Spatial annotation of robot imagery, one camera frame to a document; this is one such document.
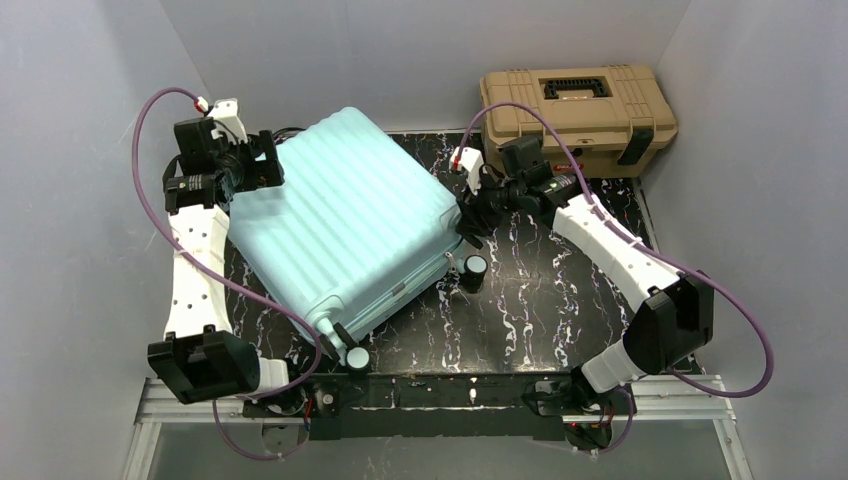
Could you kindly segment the tan plastic toolbox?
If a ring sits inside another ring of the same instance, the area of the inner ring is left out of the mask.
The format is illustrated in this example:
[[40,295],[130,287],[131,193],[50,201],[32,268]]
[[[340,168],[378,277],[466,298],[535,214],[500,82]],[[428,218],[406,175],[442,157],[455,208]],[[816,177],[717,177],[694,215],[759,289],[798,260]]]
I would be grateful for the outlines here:
[[541,135],[542,153],[556,173],[570,171],[567,154],[536,120],[556,130],[587,178],[633,178],[678,133],[677,120],[653,70],[645,65],[513,69],[479,82],[488,113],[484,153],[504,168],[500,147],[522,135]]

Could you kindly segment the light blue suitcase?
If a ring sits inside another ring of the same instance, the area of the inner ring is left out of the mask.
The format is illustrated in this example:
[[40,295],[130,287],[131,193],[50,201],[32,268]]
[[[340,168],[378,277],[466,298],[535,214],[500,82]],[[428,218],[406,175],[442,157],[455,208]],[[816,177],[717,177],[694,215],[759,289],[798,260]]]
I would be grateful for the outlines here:
[[441,279],[464,245],[454,194],[363,112],[282,143],[280,187],[240,193],[228,237],[330,357]]

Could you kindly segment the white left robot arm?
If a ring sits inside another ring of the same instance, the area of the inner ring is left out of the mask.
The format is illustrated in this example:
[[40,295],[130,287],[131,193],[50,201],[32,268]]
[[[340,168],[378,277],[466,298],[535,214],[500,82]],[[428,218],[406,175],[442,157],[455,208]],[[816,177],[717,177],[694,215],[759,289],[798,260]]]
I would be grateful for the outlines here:
[[225,287],[201,268],[225,272],[233,197],[281,186],[284,171],[270,131],[250,134],[235,114],[181,121],[174,134],[179,153],[163,175],[163,193],[179,246],[169,317],[162,340],[147,347],[148,364],[183,404],[257,398],[287,385],[288,368],[233,334]]

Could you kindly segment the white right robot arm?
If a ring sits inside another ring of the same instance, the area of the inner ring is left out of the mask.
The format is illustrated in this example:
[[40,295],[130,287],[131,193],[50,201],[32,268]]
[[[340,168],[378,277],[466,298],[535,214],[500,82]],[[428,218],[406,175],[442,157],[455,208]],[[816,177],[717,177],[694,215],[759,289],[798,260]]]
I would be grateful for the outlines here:
[[509,212],[524,212],[582,251],[618,288],[633,312],[623,336],[572,369],[555,394],[589,403],[617,387],[659,374],[713,337],[714,294],[704,281],[643,252],[643,241],[585,193],[573,173],[557,174],[541,154],[540,137],[510,141],[504,173],[482,153],[454,151],[451,168],[466,186],[458,199],[457,232],[475,247]]

